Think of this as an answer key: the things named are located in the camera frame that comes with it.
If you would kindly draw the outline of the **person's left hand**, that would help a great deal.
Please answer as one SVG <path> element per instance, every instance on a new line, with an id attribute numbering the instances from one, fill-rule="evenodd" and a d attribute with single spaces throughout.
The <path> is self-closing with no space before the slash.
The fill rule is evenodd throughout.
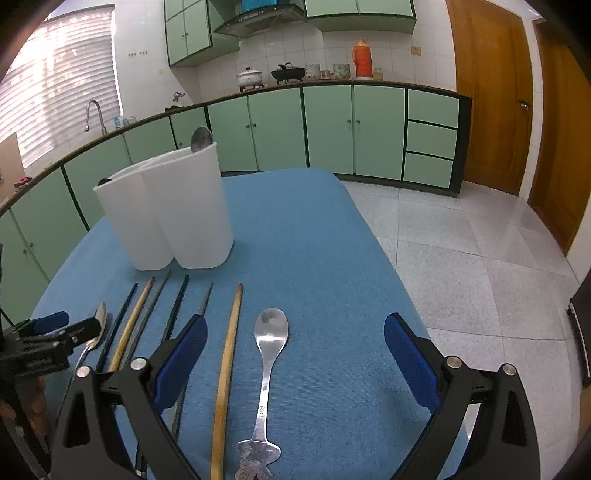
<path id="1" fill-rule="evenodd" d="M 25 463 L 49 462 L 45 380 L 1 376 L 1 425 Z"/>

